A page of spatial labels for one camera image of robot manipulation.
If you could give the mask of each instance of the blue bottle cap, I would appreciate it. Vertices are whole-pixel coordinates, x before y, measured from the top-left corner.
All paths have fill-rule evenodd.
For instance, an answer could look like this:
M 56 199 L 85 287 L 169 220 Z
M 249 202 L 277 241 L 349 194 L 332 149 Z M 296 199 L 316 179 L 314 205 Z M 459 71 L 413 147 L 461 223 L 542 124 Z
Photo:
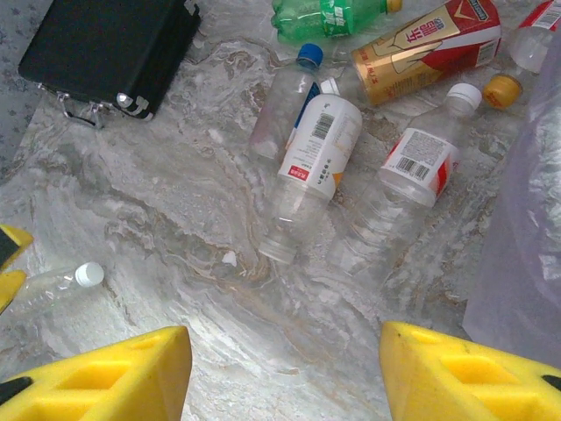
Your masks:
M 304 44 L 298 53 L 298 60 L 309 60 L 316 66 L 320 66 L 323 60 L 323 51 L 316 44 Z

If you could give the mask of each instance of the black case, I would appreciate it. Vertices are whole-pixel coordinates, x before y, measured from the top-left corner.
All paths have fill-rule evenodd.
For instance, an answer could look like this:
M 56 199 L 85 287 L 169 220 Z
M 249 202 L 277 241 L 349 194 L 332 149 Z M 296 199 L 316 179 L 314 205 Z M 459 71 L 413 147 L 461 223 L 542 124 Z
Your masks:
M 56 93 L 67 117 L 73 98 L 150 119 L 200 23 L 192 1 L 54 0 L 19 73 Z

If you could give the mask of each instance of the green plastic bottle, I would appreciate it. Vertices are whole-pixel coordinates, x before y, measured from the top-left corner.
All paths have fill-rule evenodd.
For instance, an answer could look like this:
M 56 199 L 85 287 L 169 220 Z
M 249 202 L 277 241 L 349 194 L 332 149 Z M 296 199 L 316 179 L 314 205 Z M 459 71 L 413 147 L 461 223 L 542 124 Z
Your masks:
M 370 25 L 381 13 L 401 10 L 401 0 L 273 0 L 271 24 L 280 42 L 342 37 Z

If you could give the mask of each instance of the yellow bottle cap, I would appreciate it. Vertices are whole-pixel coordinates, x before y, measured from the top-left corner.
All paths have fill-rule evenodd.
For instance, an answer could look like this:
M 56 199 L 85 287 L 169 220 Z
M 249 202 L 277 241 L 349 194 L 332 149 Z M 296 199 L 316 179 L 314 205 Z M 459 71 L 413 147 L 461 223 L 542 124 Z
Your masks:
M 521 93 L 521 84 L 514 77 L 507 75 L 495 76 L 483 89 L 486 102 L 501 110 L 515 103 Z
M 396 13 L 401 10 L 401 0 L 386 0 L 386 12 Z

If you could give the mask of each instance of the barcode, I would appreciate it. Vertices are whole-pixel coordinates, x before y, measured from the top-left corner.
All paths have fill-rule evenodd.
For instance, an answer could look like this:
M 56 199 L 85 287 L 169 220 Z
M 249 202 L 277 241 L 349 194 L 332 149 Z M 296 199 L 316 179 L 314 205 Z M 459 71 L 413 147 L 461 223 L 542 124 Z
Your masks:
M 483 66 L 494 58 L 494 54 L 497 51 L 497 43 L 498 41 L 493 40 L 491 42 L 487 42 L 485 45 L 479 48 L 477 64 L 475 65 L 475 67 Z
M 538 20 L 533 24 L 533 26 L 542 26 L 547 29 L 550 29 L 558 20 L 561 18 L 561 11 L 549 9 L 545 12 Z
M 430 169 L 425 167 L 424 165 L 419 164 L 409 158 L 401 158 L 400 161 L 397 163 L 397 169 L 402 171 L 403 173 L 407 173 L 417 180 L 423 181 L 427 174 L 429 173 Z
M 335 118 L 331 116 L 331 114 L 322 114 L 319 116 L 319 120 L 317 120 L 316 127 L 314 127 L 314 131 L 312 132 L 312 136 L 315 136 L 321 140 L 325 140 L 327 137 L 327 133 L 329 132 L 331 125 L 333 124 L 333 120 Z

